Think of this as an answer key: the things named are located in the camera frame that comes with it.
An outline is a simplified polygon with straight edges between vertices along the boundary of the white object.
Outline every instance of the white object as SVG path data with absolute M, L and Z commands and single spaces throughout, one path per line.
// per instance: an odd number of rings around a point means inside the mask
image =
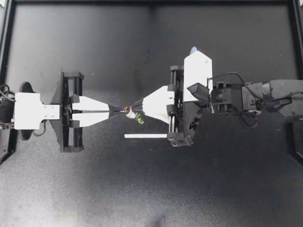
M 175 93 L 167 91 L 168 86 L 160 87 L 143 99 L 142 108 L 146 116 L 159 119 L 169 124 L 166 105 L 175 103 Z
M 39 129 L 40 122 L 58 120 L 60 118 L 59 105 L 44 105 L 40 101 L 39 93 L 18 92 L 15 95 L 15 129 Z
M 126 139 L 134 138 L 166 138 L 167 134 L 124 134 Z
M 133 112 L 132 108 L 130 107 L 129 109 L 129 113 L 126 114 L 126 116 L 130 119 L 135 119 L 136 118 L 136 114 Z
M 109 106 L 106 103 L 85 96 L 79 96 L 79 100 L 79 103 L 72 104 L 73 110 L 109 111 Z
M 197 101 L 187 89 L 195 83 L 207 87 L 207 78 L 213 76 L 212 60 L 200 51 L 195 51 L 184 59 L 183 102 Z M 209 93 L 213 90 L 212 80 L 208 83 Z
M 87 127 L 109 118 L 109 112 L 104 113 L 73 113 L 72 119 L 80 121 L 80 127 Z

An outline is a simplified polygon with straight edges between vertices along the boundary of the black bracket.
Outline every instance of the black bracket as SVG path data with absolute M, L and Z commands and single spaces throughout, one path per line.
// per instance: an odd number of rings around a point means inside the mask
M 57 89 L 50 104 L 60 105 L 60 119 L 50 120 L 56 133 L 61 152 L 80 152 L 83 150 L 82 128 L 76 127 L 72 122 L 73 113 L 81 113 L 79 110 L 72 110 L 72 102 L 77 101 L 77 97 L 82 96 L 82 80 L 84 76 L 80 72 L 62 72 L 57 84 Z M 69 96 L 69 82 L 73 85 L 72 96 Z M 73 128 L 73 142 L 70 145 L 70 128 Z

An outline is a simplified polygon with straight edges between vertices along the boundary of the black table surface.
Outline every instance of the black table surface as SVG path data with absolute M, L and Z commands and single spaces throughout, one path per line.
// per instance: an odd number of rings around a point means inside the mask
M 214 74 L 297 79 L 288 19 L 283 5 L 23 4 L 6 82 L 17 91 L 29 81 L 47 103 L 62 70 L 80 71 L 83 95 L 126 106 L 168 84 L 170 65 L 183 64 L 194 45 L 212 58 Z M 184 148 L 123 138 L 166 133 L 144 120 L 85 128 L 81 153 L 60 153 L 49 123 L 43 137 L 18 140 L 0 166 L 0 226 L 303 225 L 303 166 L 278 113 L 263 113 L 253 130 L 206 114 Z

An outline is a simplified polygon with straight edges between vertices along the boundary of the white stick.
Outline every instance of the white stick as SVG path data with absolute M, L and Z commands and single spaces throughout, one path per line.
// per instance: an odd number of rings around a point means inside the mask
M 130 138 L 166 138 L 167 134 L 124 134 L 127 139 Z

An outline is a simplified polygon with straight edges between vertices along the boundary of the wire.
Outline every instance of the wire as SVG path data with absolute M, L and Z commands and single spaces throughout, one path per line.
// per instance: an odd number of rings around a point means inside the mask
M 40 137 L 40 136 L 43 136 L 45 132 L 46 132 L 46 120 L 43 120 L 43 132 L 38 134 L 38 133 L 35 133 L 35 131 L 33 131 L 33 135 L 36 137 Z
M 294 95 L 297 95 L 297 94 L 303 94 L 303 91 L 295 91 L 295 92 L 289 92 L 287 95 L 285 96 L 281 96 L 279 98 L 274 98 L 272 99 L 272 101 L 276 101 L 276 100 L 279 100 L 279 99 L 284 99 L 284 98 L 288 98 L 288 97 L 291 97 L 291 96 L 294 96 Z
M 255 113 L 249 113 L 249 112 L 245 112 L 245 111 L 240 111 L 234 105 L 232 105 L 231 107 L 235 111 L 235 113 L 239 114 L 238 118 L 239 118 L 240 123 L 243 126 L 245 126 L 246 128 L 253 128 L 253 129 L 256 128 L 256 126 L 258 124 L 258 120 L 256 118 L 256 114 Z M 244 116 L 253 117 L 254 118 L 254 123 L 253 124 L 248 124 L 247 121 L 245 120 Z
M 3 87 L 6 87 L 7 91 L 3 92 L 3 91 L 1 90 Z M 8 86 L 7 84 L 3 84 L 3 85 L 0 86 L 0 94 L 5 98 L 5 99 L 2 101 L 1 105 L 5 102 L 6 99 L 9 100 L 9 101 L 11 101 L 11 102 L 15 102 L 15 101 L 16 101 L 15 99 L 8 97 L 9 94 L 15 95 L 15 93 L 12 92 L 12 91 L 10 91 L 9 86 Z
M 258 99 L 260 99 L 260 100 L 263 100 L 263 98 L 262 98 L 261 96 L 257 95 L 253 90 L 251 90 L 251 89 L 246 85 L 246 83 L 244 82 L 242 76 L 241 76 L 239 73 L 237 73 L 237 72 L 226 72 L 226 73 L 222 73 L 222 74 L 216 75 L 216 76 L 214 76 L 214 77 L 207 78 L 207 82 L 208 82 L 209 80 L 213 80 L 213 79 L 216 79 L 216 78 L 219 78 L 219 77 L 223 77 L 223 76 L 227 76 L 227 75 L 235 75 L 235 76 L 237 76 L 237 77 L 241 80 L 242 85 L 243 85 L 243 86 L 244 86 L 244 87 L 245 87 L 245 88 L 246 88 L 254 97 L 256 97 L 256 98 L 258 98 Z

